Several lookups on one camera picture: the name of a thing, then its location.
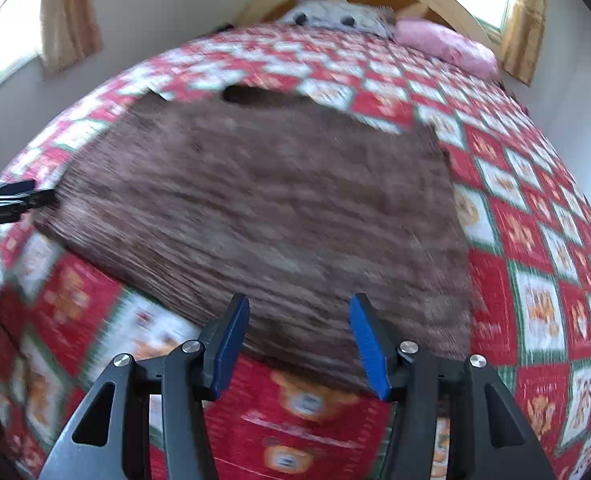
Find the curtain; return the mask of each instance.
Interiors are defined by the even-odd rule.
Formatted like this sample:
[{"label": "curtain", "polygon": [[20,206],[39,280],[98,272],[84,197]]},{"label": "curtain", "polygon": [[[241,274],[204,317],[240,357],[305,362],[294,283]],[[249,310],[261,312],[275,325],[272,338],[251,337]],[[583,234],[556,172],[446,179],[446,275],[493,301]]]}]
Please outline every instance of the curtain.
[{"label": "curtain", "polygon": [[529,86],[544,36],[544,9],[546,0],[515,0],[499,51],[504,70]]},{"label": "curtain", "polygon": [[42,0],[42,62],[56,73],[102,50],[91,0]]}]

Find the wall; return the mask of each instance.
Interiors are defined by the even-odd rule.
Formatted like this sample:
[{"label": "wall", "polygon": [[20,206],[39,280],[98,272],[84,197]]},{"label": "wall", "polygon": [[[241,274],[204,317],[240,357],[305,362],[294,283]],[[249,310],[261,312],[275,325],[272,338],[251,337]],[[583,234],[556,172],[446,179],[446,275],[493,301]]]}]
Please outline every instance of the wall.
[{"label": "wall", "polygon": [[591,11],[547,0],[546,31],[531,88],[509,82],[591,202]]},{"label": "wall", "polygon": [[58,113],[111,76],[218,25],[248,0],[94,0],[104,50],[44,79],[34,59],[0,86],[0,171]]}]

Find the brown blanket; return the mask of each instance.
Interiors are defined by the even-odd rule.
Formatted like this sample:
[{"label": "brown blanket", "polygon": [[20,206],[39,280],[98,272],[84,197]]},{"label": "brown blanket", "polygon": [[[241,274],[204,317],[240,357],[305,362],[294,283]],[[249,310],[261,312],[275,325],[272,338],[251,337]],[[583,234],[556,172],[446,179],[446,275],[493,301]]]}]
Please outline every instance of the brown blanket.
[{"label": "brown blanket", "polygon": [[467,246],[425,126],[391,135],[308,98],[148,94],[70,165],[39,229],[187,319],[251,300],[245,349],[362,389],[349,298],[406,338],[469,347]]}]

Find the bed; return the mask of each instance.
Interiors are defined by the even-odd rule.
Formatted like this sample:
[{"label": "bed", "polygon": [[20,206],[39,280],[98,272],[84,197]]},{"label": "bed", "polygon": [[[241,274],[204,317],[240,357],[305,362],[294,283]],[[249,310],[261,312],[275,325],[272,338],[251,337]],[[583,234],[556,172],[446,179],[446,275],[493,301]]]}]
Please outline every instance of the bed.
[{"label": "bed", "polygon": [[[486,46],[454,0],[348,0],[421,9]],[[233,30],[191,41],[101,85],[54,119],[2,180],[56,184],[75,154],[149,89],[203,98],[232,83],[300,92],[392,134],[416,120],[448,150],[470,274],[471,353],[498,371],[556,475],[591,465],[591,206],[523,108],[495,84],[364,34],[278,26],[296,0],[251,0]],[[198,331],[36,232],[31,215],[0,226],[0,420],[37,476],[59,431],[120,352],[164,354]],[[221,478],[374,478],[391,407],[271,370],[242,356],[223,400],[206,410]],[[165,478],[160,403],[151,403],[151,464]],[[435,440],[443,478],[448,419]]]}]

